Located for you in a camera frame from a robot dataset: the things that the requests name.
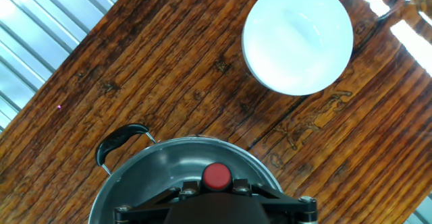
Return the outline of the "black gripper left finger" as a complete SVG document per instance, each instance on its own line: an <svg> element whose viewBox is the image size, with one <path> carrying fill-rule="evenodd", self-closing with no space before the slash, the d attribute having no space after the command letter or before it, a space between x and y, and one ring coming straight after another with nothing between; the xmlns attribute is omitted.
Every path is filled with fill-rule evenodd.
<svg viewBox="0 0 432 224"><path fill-rule="evenodd" d="M170 187L138 206L117 206L113 211L114 223L148 223L165 219L168 212L181 200L200 194L197 181L185 181L183 186Z"/></svg>

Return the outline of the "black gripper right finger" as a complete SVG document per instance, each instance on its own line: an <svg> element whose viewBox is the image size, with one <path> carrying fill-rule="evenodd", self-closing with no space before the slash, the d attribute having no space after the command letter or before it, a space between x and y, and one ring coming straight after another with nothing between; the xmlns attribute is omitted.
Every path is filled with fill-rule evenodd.
<svg viewBox="0 0 432 224"><path fill-rule="evenodd" d="M266 213L284 214L288 223L318 223L317 200L313 197L292 198L263 184L249 184L247 179L235 179L232 193L254 198Z"/></svg>

